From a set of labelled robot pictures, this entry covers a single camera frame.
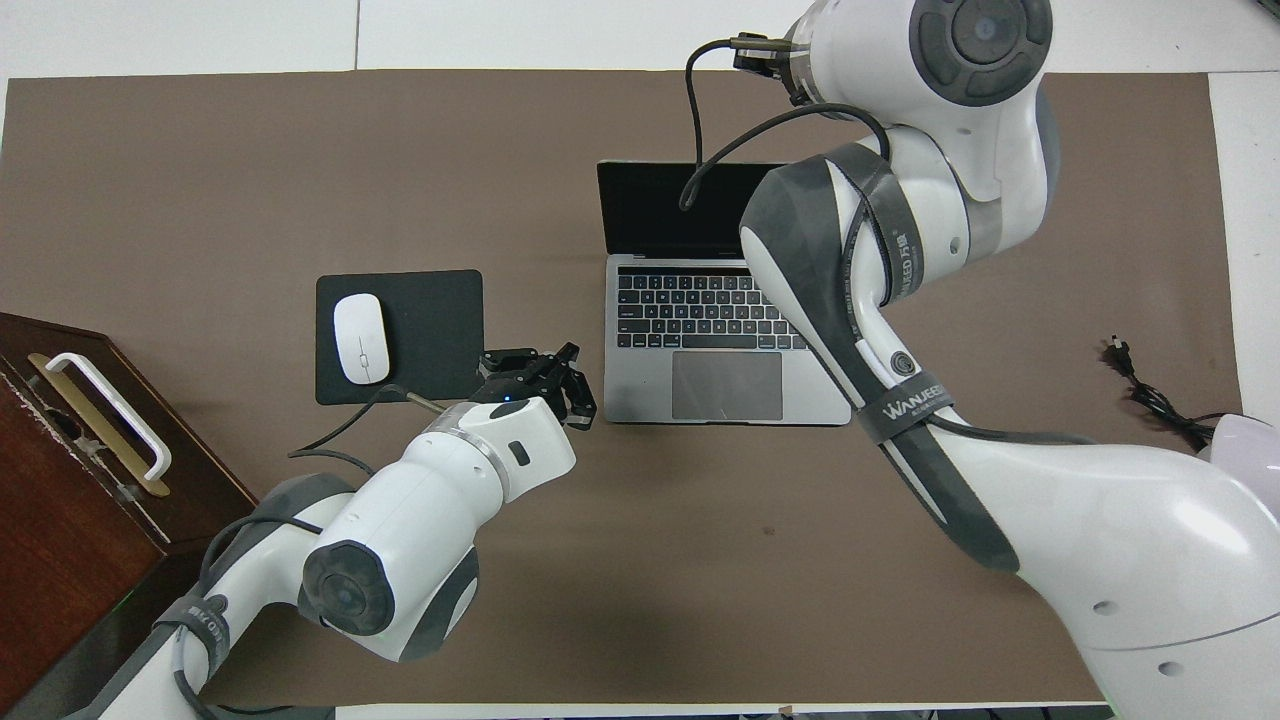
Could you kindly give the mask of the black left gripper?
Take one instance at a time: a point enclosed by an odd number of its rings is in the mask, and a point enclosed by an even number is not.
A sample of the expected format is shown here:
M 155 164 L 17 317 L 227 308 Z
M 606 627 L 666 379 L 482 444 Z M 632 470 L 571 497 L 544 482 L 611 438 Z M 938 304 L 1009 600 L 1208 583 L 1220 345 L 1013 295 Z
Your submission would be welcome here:
M 554 354 L 539 354 L 535 348 L 486 350 L 480 357 L 483 383 L 477 401 L 504 404 L 541 397 L 550 406 L 564 406 L 566 397 L 564 424 L 590 430 L 596 402 L 585 374 L 579 372 L 579 355 L 576 343 L 564 343 Z

